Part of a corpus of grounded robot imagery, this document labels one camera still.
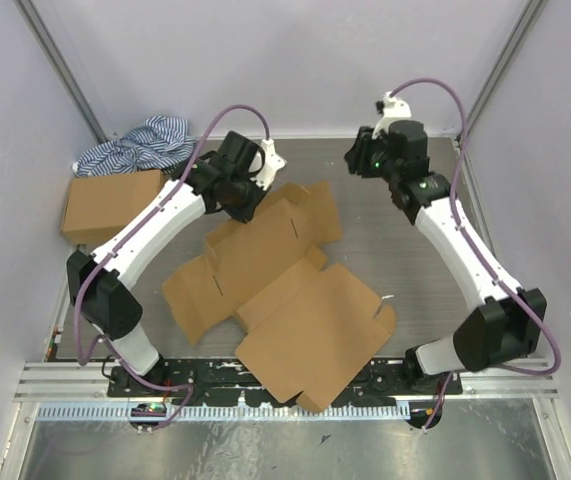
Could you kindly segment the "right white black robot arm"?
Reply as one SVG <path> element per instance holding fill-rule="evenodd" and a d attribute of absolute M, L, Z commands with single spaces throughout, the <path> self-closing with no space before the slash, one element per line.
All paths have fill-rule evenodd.
<path fill-rule="evenodd" d="M 547 301 L 508 275 L 480 242 L 448 179 L 430 168 L 423 125 L 400 120 L 384 133 L 362 126 L 344 159 L 351 174 L 388 184 L 392 202 L 439 252 L 469 310 L 452 334 L 405 352 L 407 387 L 427 394 L 443 373 L 479 372 L 533 353 Z"/>

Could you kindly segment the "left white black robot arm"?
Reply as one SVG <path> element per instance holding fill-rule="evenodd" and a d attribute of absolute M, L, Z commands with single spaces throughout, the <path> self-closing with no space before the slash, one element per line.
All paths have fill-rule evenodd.
<path fill-rule="evenodd" d="M 264 146 L 253 153 L 210 151 L 182 163 L 161 192 L 128 225 L 92 253 L 67 259 L 73 330 L 94 327 L 141 395 L 168 391 L 165 360 L 141 324 L 143 308 L 131 290 L 170 240 L 217 210 L 248 222 L 285 161 Z"/>

